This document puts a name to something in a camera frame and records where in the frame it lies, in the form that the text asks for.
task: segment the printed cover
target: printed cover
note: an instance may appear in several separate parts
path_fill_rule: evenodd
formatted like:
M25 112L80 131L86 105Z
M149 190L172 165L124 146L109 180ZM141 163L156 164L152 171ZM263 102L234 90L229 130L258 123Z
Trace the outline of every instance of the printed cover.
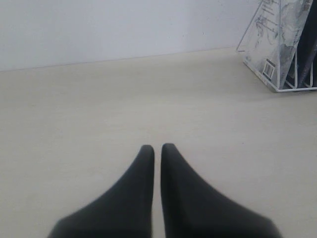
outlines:
M278 89L283 89L312 2L262 0L248 29L245 63Z

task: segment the white wall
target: white wall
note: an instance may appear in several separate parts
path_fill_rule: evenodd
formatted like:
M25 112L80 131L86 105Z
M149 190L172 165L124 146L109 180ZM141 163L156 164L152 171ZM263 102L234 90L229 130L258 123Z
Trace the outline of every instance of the white wall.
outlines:
M235 46L259 0L1 0L0 71Z

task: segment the black object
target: black object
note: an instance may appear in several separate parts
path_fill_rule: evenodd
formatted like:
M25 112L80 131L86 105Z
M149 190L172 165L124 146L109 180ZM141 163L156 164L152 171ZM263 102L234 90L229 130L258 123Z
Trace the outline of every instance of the black object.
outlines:
M271 220L226 198L207 184L173 144L161 161L166 238L280 238Z
M49 238L150 238L154 151L142 146L136 159L99 199L60 220Z
M297 46L298 88L309 84L312 63L317 53L317 1L314 0Z

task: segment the barcode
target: barcode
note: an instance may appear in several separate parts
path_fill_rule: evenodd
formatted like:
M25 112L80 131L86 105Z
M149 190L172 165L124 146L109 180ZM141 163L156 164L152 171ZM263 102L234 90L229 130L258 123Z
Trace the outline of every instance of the barcode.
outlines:
M265 62L263 75L266 76L269 80L272 80L274 71L275 71L275 65L267 59Z

